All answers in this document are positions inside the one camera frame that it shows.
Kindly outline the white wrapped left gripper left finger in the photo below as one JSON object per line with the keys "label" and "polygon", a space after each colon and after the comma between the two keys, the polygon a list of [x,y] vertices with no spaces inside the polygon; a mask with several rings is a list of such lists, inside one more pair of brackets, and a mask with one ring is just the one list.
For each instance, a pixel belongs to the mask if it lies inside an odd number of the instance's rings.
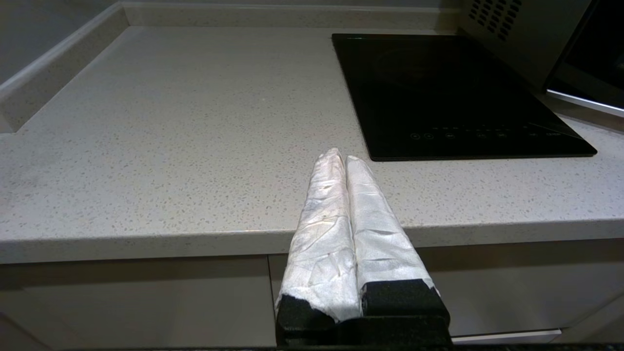
{"label": "white wrapped left gripper left finger", "polygon": [[361,316],[346,170],[337,148],[314,163],[275,309],[278,321],[298,325]]}

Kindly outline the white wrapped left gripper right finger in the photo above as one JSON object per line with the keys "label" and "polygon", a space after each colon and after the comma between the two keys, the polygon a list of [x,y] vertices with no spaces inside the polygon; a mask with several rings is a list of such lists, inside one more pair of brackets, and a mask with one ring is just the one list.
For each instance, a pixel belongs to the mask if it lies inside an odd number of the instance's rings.
{"label": "white wrapped left gripper right finger", "polygon": [[433,279],[370,167],[350,156],[346,177],[356,251],[355,316],[450,320]]}

